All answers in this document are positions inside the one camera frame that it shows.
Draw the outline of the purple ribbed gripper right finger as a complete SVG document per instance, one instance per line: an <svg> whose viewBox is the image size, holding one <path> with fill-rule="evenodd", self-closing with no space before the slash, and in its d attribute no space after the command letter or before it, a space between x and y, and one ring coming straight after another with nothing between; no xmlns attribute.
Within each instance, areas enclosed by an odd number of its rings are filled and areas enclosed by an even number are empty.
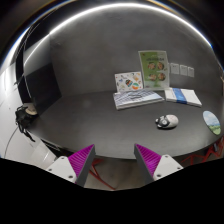
<svg viewBox="0 0 224 224"><path fill-rule="evenodd" d="M146 182L159 180L182 169L170 155L159 155L139 144L134 145L134 155Z"/></svg>

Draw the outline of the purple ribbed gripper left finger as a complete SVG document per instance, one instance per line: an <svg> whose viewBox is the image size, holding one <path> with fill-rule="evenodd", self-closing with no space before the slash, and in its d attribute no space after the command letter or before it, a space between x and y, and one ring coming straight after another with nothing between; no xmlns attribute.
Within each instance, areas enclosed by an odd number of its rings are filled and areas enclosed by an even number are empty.
<svg viewBox="0 0 224 224"><path fill-rule="evenodd" d="M84 184L95 157L95 145L87 146L69 157L60 156L47 171L75 184Z"/></svg>

